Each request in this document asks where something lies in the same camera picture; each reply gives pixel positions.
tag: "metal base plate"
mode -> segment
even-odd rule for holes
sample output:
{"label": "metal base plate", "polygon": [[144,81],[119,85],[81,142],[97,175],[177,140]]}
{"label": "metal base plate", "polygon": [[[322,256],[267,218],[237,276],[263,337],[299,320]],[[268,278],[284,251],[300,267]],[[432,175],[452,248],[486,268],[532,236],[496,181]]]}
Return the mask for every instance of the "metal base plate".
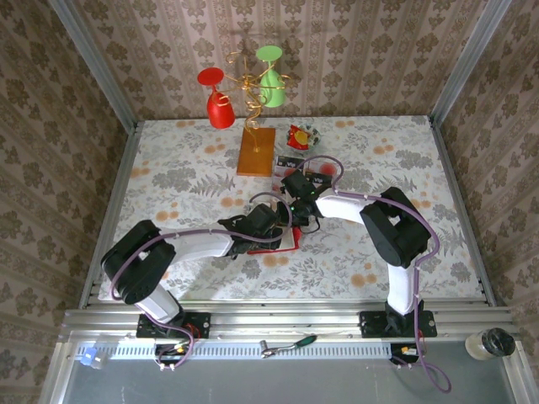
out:
{"label": "metal base plate", "polygon": [[[386,331],[387,327],[387,313],[385,311],[362,311],[360,312],[360,329],[361,336],[363,338],[387,338],[396,337]],[[436,323],[434,314],[432,311],[420,311],[419,312],[419,330],[423,333],[424,337],[436,337],[438,332],[436,331]],[[403,331],[403,335],[399,336],[403,338],[414,337],[414,326],[410,325],[408,329]]]}
{"label": "metal base plate", "polygon": [[[181,323],[169,323],[176,327],[185,327],[191,324],[195,329],[200,331],[200,335],[195,334],[195,338],[207,339],[210,336],[211,314],[200,312],[186,312],[185,318]],[[145,315],[140,315],[138,325],[136,327],[137,338],[170,338],[170,339],[185,339],[185,334],[180,331],[165,329],[156,326]]]}

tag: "wooden base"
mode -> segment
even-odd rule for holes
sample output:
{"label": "wooden base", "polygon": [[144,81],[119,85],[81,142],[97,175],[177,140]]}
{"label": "wooden base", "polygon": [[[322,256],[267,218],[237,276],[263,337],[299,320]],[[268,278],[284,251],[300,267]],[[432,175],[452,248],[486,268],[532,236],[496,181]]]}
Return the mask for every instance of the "wooden base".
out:
{"label": "wooden base", "polygon": [[275,128],[254,130],[259,150],[254,150],[253,137],[243,129],[242,147],[237,160],[237,175],[250,177],[271,177],[273,172],[273,150],[275,147]]}

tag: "gold wire mug tree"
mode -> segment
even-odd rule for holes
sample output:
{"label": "gold wire mug tree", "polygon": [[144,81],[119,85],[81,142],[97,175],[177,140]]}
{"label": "gold wire mug tree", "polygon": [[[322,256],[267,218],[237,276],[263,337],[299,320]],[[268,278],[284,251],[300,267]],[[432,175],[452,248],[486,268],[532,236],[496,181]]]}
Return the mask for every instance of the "gold wire mug tree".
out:
{"label": "gold wire mug tree", "polygon": [[[243,75],[235,78],[226,75],[217,67],[209,67],[200,72],[198,81],[212,88],[208,99],[208,115],[210,123],[217,129],[225,129],[234,122],[234,113],[230,98],[226,95],[232,91],[243,90],[248,116],[243,125],[242,145],[237,160],[237,175],[254,177],[270,177],[273,168],[273,152],[275,144],[275,128],[260,128],[256,120],[262,114],[262,108],[280,107],[286,101],[286,81],[290,78],[275,71],[275,64],[282,56],[279,46],[267,45],[257,50],[256,56],[268,63],[268,67],[258,76],[250,73],[247,57],[240,52],[227,55],[229,64],[243,57]],[[232,81],[234,88],[218,91],[216,85],[226,77]]]}

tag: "wall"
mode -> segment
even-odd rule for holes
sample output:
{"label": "wall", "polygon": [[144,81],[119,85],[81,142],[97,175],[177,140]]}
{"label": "wall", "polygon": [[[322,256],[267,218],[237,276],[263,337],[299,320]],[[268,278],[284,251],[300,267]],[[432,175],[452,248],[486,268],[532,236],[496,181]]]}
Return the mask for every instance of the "wall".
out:
{"label": "wall", "polygon": [[283,48],[279,71],[293,78],[266,115],[429,114],[486,0],[75,3],[137,118],[153,120],[206,116],[198,72],[237,74],[226,55],[254,66],[263,45]]}
{"label": "wall", "polygon": [[46,2],[0,2],[0,401],[39,396],[125,132]]}
{"label": "wall", "polygon": [[539,380],[539,2],[514,0],[443,124],[495,291]]}

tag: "white table surface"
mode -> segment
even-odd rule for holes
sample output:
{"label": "white table surface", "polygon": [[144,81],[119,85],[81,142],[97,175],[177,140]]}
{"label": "white table surface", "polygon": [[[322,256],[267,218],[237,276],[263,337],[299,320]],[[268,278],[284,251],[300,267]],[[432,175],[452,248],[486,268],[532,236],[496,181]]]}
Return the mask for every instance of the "white table surface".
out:
{"label": "white table surface", "polygon": [[[286,145],[286,133],[290,124],[311,123],[322,134],[313,154],[337,157],[345,166],[340,189],[379,194],[397,186],[414,202],[441,241],[440,253],[423,265],[423,297],[482,298],[425,116],[260,121],[276,128],[276,156],[305,157]],[[115,241],[144,219],[185,228],[247,213],[248,199],[269,191],[271,178],[236,176],[242,126],[242,120],[226,130],[214,129],[208,120],[145,122]],[[300,243],[294,252],[177,263],[162,284],[182,300],[387,297],[387,266],[365,227],[324,219],[322,230]],[[106,279],[100,299],[108,299],[108,287]]]}

